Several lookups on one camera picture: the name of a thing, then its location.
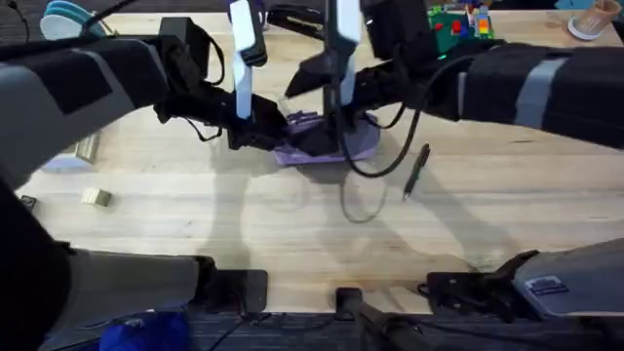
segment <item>purple cloth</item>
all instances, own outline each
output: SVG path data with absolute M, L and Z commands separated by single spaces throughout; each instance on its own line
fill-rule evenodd
M 289 122 L 289 133 L 297 134 L 323 122 L 323 117 L 315 112 L 303 113 L 299 111 L 289 115 L 287 120 Z M 356 122 L 355 133 L 346 134 L 345 138 L 352 158 L 354 160 L 364 160 L 374 155 L 374 151 L 379 144 L 379 129 L 366 120 L 360 119 Z M 323 156 L 310 156 L 288 144 L 276 147 L 273 150 L 273 154 L 277 162 L 283 166 L 344 161 L 344 154 L 341 151 Z

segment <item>cup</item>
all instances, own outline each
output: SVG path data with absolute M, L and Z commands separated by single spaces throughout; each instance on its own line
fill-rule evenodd
M 584 13 L 567 22 L 569 32 L 583 40 L 594 40 L 601 36 L 611 20 L 622 10 L 615 0 L 596 0 Z

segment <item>small wooden block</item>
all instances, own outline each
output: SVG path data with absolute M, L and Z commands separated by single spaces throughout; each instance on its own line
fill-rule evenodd
M 107 207 L 112 194 L 102 189 L 87 188 L 82 193 L 82 203 Z

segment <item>black pen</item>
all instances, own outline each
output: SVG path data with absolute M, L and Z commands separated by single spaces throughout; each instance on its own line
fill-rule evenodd
M 420 153 L 416 158 L 416 162 L 413 164 L 413 170 L 411 170 L 411 175 L 409 176 L 408 182 L 406 183 L 406 187 L 403 189 L 403 201 L 406 201 L 413 190 L 413 187 L 416 185 L 416 181 L 420 176 L 420 170 L 427 163 L 427 159 L 429 158 L 429 154 L 431 153 L 431 148 L 429 144 L 426 143 L 422 145 L 420 149 Z

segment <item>wooden table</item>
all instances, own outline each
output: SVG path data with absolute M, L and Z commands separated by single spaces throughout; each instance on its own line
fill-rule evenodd
M 224 14 L 115 15 L 121 33 L 156 33 L 162 16 L 187 16 L 231 59 Z M 496 34 L 548 46 L 609 45 L 612 27 L 593 43 L 562 28 L 569 13 L 492 12 Z M 278 99 L 299 62 L 321 43 L 271 28 L 268 63 L 254 89 Z M 374 64 L 368 43 L 360 67 Z M 218 74 L 216 57 L 211 70 Z M 231 87 L 231 74 L 224 86 Z M 317 110 L 319 94 L 288 101 Z M 396 106 L 377 115 L 387 121 Z M 384 167 L 403 144 L 405 118 L 382 133 L 368 169 Z M 433 153 L 417 189 L 402 189 L 423 142 Z M 150 108 L 102 131 L 92 173 L 37 173 L 19 193 L 36 196 L 35 215 L 76 247 L 141 254 L 205 254 L 221 268 L 269 272 L 269 311 L 332 311 L 335 287 L 358 286 L 386 311 L 429 311 L 410 292 L 426 273 L 490 270 L 514 254 L 563 250 L 624 236 L 624 154 L 506 126 L 423 116 L 409 160 L 369 180 L 341 165 L 280 168 L 259 150 L 230 151 L 225 138 L 201 143 L 180 120 L 162 126 Z M 80 203 L 87 187 L 113 193 L 108 209 Z

